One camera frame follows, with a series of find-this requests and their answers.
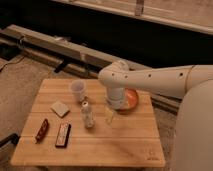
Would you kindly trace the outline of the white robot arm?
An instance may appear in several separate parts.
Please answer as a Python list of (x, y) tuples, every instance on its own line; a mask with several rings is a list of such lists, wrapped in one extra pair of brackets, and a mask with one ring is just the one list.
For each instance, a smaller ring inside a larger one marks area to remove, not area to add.
[(213, 65), (131, 71), (116, 61), (98, 79), (114, 109), (124, 104), (127, 88), (180, 99), (170, 171), (213, 171)]

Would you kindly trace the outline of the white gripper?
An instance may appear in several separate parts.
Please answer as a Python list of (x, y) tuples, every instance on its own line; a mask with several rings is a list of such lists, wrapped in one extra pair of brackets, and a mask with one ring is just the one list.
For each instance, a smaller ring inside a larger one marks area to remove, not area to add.
[[(123, 88), (107, 88), (106, 100), (108, 105), (113, 109), (120, 109), (125, 101), (125, 92)], [(117, 111), (111, 111), (110, 108), (105, 108), (106, 122), (110, 124), (117, 116)]]

